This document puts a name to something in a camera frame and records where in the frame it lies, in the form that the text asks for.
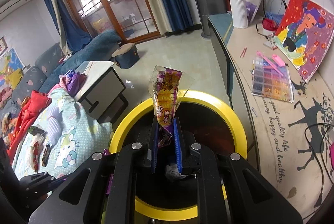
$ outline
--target plastic bag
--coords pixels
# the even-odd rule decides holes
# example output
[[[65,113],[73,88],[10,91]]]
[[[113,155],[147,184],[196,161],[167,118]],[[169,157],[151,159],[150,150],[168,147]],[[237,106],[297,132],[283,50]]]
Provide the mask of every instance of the plastic bag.
[[[181,71],[155,66],[149,82],[149,92],[153,100],[154,114],[163,128],[158,147],[171,143],[175,111],[193,81],[192,77]]]
[[[177,168],[177,164],[171,164],[171,165],[166,165],[165,176],[168,180],[173,182],[174,180],[177,179],[184,179],[189,175],[182,175]]]

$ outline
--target snack wrapper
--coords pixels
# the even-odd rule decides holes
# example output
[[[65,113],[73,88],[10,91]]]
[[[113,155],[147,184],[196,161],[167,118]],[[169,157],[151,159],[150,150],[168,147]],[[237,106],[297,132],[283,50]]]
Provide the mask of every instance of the snack wrapper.
[[[159,134],[158,147],[171,143],[175,111],[192,82],[193,78],[181,71],[155,66],[149,92],[153,99],[154,114],[163,128]]]

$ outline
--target white table top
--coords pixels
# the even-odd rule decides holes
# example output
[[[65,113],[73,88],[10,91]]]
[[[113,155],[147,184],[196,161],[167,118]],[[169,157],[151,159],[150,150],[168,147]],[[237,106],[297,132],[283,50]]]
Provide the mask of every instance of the white table top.
[[[86,74],[86,80],[74,99],[78,101],[85,92],[114,64],[111,61],[83,62],[76,71]]]

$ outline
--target gray sofa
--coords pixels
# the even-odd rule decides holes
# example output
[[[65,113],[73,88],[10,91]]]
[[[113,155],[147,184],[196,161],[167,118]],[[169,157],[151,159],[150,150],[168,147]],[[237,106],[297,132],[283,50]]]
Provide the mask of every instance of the gray sofa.
[[[116,31],[104,31],[62,64],[59,64],[59,61],[63,57],[63,53],[59,43],[54,44],[24,74],[13,90],[12,98],[0,110],[1,121],[8,112],[17,115],[21,110],[21,102],[26,96],[31,96],[32,90],[48,93],[53,86],[59,83],[59,75],[76,69],[84,61],[108,61],[112,53],[118,49],[120,41],[121,38]]]

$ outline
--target picture frame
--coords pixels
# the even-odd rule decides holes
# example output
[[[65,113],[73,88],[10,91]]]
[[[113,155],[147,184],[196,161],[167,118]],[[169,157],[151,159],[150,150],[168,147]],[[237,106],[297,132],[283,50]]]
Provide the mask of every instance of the picture frame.
[[[4,37],[0,39],[0,57],[5,53],[5,51],[8,49],[8,46],[6,44],[6,41]]]
[[[308,83],[333,38],[333,14],[310,0],[289,0],[274,41]]]

